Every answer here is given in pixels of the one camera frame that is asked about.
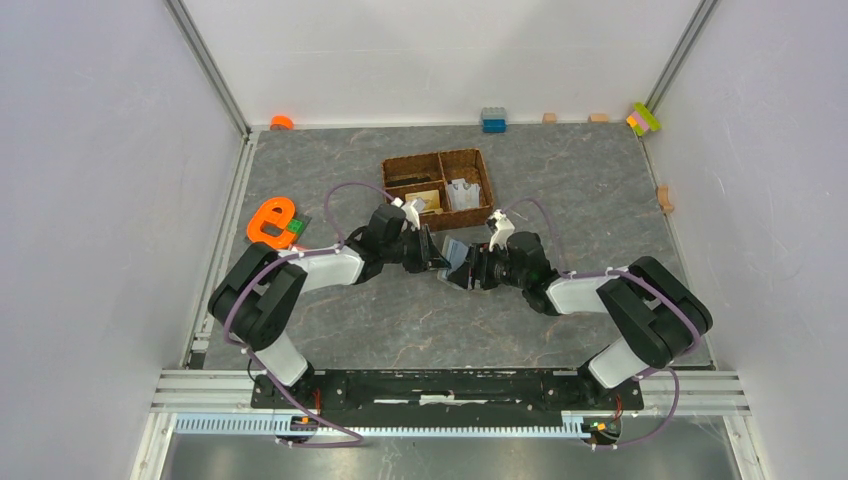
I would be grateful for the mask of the grey card holder wallet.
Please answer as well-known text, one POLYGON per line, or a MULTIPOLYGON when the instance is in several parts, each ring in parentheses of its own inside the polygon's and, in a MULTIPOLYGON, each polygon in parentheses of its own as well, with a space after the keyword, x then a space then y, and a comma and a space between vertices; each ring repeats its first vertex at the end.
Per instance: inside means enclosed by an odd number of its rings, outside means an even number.
POLYGON ((468 251, 469 245, 467 243, 446 235, 441 248, 441 254, 448 261, 449 266, 438 272, 437 279, 444 283, 449 283, 449 275, 459 269, 465 262, 468 251))

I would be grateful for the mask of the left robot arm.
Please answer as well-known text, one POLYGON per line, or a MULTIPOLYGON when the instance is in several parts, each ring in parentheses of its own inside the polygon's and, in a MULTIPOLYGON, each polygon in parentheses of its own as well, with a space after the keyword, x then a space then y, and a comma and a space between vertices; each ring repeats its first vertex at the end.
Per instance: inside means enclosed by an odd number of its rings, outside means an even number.
POLYGON ((213 291, 207 311, 223 327, 226 342, 277 380, 278 397, 302 407, 314 394, 307 375, 311 365, 286 332, 300 296, 365 283, 391 264, 411 274, 450 266, 409 204, 379 206, 366 225, 330 247, 278 250, 265 242, 251 244, 213 291))

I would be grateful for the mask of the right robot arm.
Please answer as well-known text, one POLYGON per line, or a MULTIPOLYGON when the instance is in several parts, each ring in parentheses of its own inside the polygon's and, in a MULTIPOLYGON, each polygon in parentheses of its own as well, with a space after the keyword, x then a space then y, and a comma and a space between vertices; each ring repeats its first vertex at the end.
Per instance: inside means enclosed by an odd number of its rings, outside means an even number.
POLYGON ((578 396, 591 408, 606 406, 625 381, 696 349, 713 326, 706 306, 651 256, 604 272, 561 274, 531 232, 514 233, 502 245, 449 239, 443 254, 450 264, 444 279, 458 288, 509 286, 544 315, 601 313, 612 319, 619 339, 580 368, 578 396))

